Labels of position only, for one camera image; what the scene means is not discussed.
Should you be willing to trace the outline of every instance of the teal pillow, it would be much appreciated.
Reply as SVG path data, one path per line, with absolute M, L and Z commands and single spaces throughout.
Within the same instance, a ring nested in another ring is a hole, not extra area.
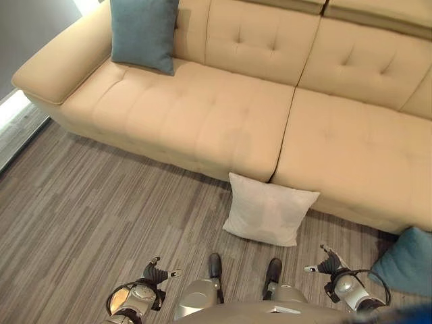
M 111 0 L 111 59 L 174 75 L 174 27 L 179 0 Z
M 373 265 L 386 284 L 401 292 L 432 296 L 432 234 L 406 230 Z

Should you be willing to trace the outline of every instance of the sofa armrest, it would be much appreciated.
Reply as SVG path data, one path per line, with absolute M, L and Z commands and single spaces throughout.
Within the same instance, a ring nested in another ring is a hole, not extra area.
M 32 97 L 60 105 L 108 58 L 111 38 L 106 0 L 33 55 L 13 75 L 12 84 Z

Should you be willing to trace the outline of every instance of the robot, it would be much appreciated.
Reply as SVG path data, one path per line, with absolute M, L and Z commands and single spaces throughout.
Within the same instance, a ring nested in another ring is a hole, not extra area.
M 390 305 L 392 296 L 389 289 L 376 273 L 374 275 L 381 280 L 385 289 L 385 302 L 371 296 L 357 277 L 358 273 L 371 271 L 353 271 L 330 247 L 321 245 L 321 248 L 327 253 L 327 259 L 304 270 L 330 275 L 325 292 L 333 302 L 342 300 L 352 312 L 367 314 L 368 317 L 379 316 Z M 180 276 L 180 272 L 156 268 L 159 260 L 159 257 L 151 260 L 140 279 L 114 290 L 106 304 L 110 318 L 102 324 L 144 324 L 150 310 L 161 309 L 165 292 L 158 289 L 158 285 Z M 175 310 L 173 323 L 354 323 L 350 321 L 350 314 L 309 304 L 300 290 L 279 283 L 281 269 L 282 262 L 279 259 L 271 260 L 262 301 L 225 304 L 221 287 L 221 258 L 213 253 L 209 257 L 209 278 L 196 280 L 185 289 Z

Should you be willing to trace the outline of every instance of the wall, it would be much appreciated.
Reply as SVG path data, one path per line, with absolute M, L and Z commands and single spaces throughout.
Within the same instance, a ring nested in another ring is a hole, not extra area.
M 0 0 L 0 100 L 14 72 L 80 16 L 73 0 Z

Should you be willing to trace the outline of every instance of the floor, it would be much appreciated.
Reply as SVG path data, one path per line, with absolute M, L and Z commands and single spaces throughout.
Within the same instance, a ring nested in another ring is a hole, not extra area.
M 6 126 L 0 127 L 0 172 L 48 118 L 46 113 L 29 104 Z
M 110 291 L 136 279 L 149 259 L 182 269 L 162 285 L 167 298 L 149 323 L 171 323 L 176 300 L 223 259 L 225 301 L 258 300 L 268 262 L 316 304 L 332 305 L 327 277 L 302 269 L 324 258 L 321 242 L 352 268 L 369 268 L 395 237 L 309 211 L 297 247 L 251 242 L 224 232 L 230 185 L 66 133 L 50 123 L 0 178 L 0 323 L 93 324 Z M 381 288 L 365 281 L 383 298 Z M 394 304 L 421 301 L 394 292 Z

